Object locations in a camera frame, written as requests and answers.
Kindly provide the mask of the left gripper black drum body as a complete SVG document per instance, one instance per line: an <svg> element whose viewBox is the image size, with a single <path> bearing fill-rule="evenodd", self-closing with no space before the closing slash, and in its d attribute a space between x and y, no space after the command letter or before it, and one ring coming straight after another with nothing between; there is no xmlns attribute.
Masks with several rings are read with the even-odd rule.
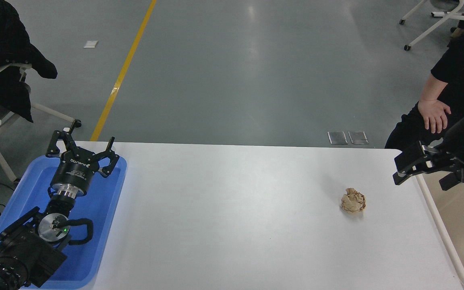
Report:
<svg viewBox="0 0 464 290"><path fill-rule="evenodd" d="M60 164L55 172L50 187L59 190L62 185L71 185L79 190L88 190L99 161L104 157L81 147L66 149L60 156Z"/></svg>

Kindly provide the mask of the person's right hand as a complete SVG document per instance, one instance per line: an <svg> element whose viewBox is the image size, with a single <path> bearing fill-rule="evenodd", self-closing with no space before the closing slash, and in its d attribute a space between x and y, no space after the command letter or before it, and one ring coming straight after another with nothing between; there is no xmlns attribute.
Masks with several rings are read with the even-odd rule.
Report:
<svg viewBox="0 0 464 290"><path fill-rule="evenodd" d="M418 111L423 118L425 130L434 134L446 129L451 109L442 101L421 99L418 101Z"/></svg>

